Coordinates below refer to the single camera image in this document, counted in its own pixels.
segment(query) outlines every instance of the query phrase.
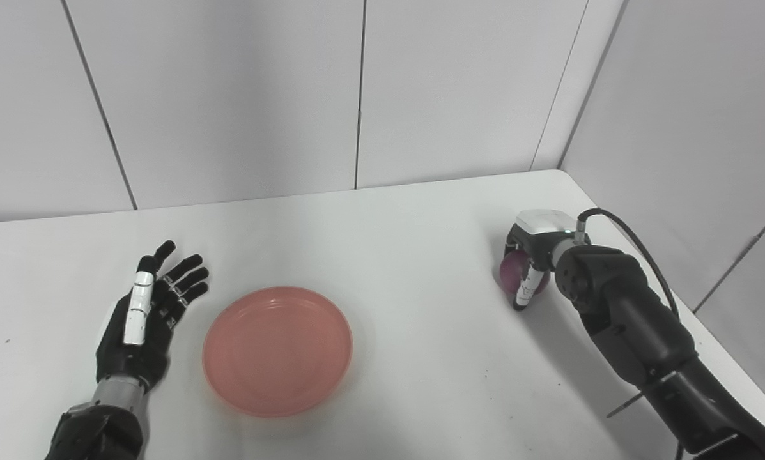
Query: robot finger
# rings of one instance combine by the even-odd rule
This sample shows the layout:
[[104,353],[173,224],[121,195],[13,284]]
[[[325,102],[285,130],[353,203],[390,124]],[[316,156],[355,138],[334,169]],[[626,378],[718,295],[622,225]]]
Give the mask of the robot finger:
[[165,274],[163,276],[163,280],[169,283],[170,286],[173,286],[183,277],[183,275],[197,267],[200,267],[201,264],[203,264],[203,258],[200,254],[189,256],[186,259],[181,260],[177,265],[175,265],[175,268],[172,268],[169,273]]
[[178,324],[178,321],[183,317],[184,312],[186,312],[187,306],[189,306],[193,300],[206,294],[207,291],[209,291],[209,285],[205,282],[199,282],[190,287],[189,290],[186,290],[184,294],[176,296],[174,301],[169,302],[168,305],[161,309],[161,315],[166,322],[166,326],[168,326],[169,329],[174,329],[175,325]]
[[155,260],[157,260],[158,269],[160,270],[160,266],[164,264],[164,261],[166,261],[166,258],[170,256],[175,250],[175,243],[172,240],[166,240],[164,241],[164,244],[160,245],[155,250],[155,253],[153,257],[155,257]]

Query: robotic hand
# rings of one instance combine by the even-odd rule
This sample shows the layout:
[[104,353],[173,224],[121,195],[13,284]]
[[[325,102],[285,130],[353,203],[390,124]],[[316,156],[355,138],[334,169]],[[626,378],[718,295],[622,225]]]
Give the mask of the robotic hand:
[[[649,288],[633,256],[590,244],[586,221],[598,214],[612,219],[637,245],[672,311]],[[765,426],[700,361],[663,275],[624,222],[598,208],[581,213],[577,222],[555,210],[520,213],[500,270],[513,308],[526,308],[550,272],[612,369],[639,389],[675,434],[678,457],[686,449],[704,460],[765,460]]]
[[137,413],[145,393],[164,378],[175,325],[187,306],[209,290],[199,254],[157,279],[172,254],[167,241],[143,256],[133,289],[118,300],[96,351],[98,388],[90,402],[58,421],[46,460],[134,460],[143,447]]

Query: black cable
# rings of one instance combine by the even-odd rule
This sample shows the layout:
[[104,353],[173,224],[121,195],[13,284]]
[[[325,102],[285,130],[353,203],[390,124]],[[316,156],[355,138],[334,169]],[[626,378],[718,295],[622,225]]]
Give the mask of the black cable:
[[680,313],[677,312],[677,303],[675,302],[674,296],[672,296],[672,290],[669,289],[668,283],[666,283],[666,279],[663,277],[663,274],[660,273],[660,268],[658,268],[658,265],[654,262],[654,259],[652,259],[652,255],[649,253],[648,250],[644,247],[643,243],[640,242],[640,238],[637,238],[637,235],[633,232],[633,230],[619,218],[617,215],[614,215],[613,213],[610,213],[608,210],[602,210],[601,208],[592,208],[589,210],[586,210],[583,213],[579,213],[578,220],[581,222],[584,222],[586,224],[587,218],[589,218],[591,215],[604,215],[607,216],[611,221],[618,224],[619,227],[621,227],[622,230],[630,237],[630,239],[633,241],[633,244],[637,248],[637,250],[643,255],[643,258],[646,259],[646,263],[649,264],[649,266],[652,268],[652,271],[654,271],[654,277],[658,279],[658,282],[660,283],[661,289],[663,289],[663,294],[666,295],[666,301],[669,303],[669,309],[671,309],[672,313],[680,318]]

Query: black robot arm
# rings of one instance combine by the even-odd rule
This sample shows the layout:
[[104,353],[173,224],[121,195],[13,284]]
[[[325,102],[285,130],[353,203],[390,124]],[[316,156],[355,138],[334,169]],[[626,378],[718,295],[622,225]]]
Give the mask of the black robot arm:
[[[592,342],[620,378],[640,390],[687,452],[703,460],[765,460],[765,426],[700,361],[691,333],[651,290],[637,259],[589,244],[583,221],[576,225],[560,214],[520,213],[505,254],[525,251],[528,273],[555,273],[555,285],[572,302]],[[534,289],[528,293],[520,285],[513,307],[522,311],[522,300]]]

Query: white table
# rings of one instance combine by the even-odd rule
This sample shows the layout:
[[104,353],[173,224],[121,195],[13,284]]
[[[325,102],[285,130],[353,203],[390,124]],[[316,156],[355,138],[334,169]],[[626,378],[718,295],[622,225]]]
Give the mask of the white table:
[[[635,390],[572,306],[548,289],[517,314],[494,280],[520,210],[591,206],[564,172],[541,171],[0,222],[0,460],[43,457],[59,414],[92,395],[111,306],[167,238],[175,260],[203,254],[211,290],[178,326],[151,393],[147,460],[672,458],[675,440],[645,401],[605,419]],[[603,218],[589,233],[633,253]],[[201,345],[223,308],[276,285],[333,300],[355,348],[327,402],[263,420],[215,399]],[[765,396],[681,314],[707,366],[765,423]]]

